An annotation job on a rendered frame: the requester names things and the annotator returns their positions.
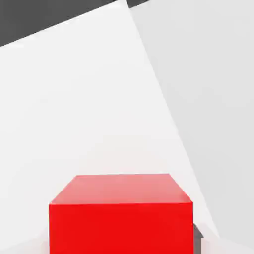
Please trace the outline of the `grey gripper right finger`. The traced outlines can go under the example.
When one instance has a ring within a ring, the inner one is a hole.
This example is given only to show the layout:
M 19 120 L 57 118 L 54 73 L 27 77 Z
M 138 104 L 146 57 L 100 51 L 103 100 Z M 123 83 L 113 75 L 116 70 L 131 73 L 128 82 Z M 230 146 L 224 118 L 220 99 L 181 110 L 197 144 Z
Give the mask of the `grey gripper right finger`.
M 194 224 L 194 254 L 225 254 L 220 239 L 204 223 Z

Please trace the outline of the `small red cube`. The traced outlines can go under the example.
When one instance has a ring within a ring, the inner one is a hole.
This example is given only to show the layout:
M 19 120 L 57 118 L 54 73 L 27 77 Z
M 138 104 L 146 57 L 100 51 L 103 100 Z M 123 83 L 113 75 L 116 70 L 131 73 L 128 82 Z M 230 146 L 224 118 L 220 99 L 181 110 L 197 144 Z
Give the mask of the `small red cube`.
M 75 176 L 49 204 L 50 254 L 194 254 L 193 202 L 169 174 Z

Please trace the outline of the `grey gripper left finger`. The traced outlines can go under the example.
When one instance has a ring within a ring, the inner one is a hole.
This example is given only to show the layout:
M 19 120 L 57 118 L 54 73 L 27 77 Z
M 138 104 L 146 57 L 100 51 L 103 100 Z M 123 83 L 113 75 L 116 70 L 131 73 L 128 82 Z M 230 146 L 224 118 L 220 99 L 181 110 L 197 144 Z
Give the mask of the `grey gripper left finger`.
M 49 242 L 43 238 L 33 239 L 28 245 L 27 254 L 49 254 Z

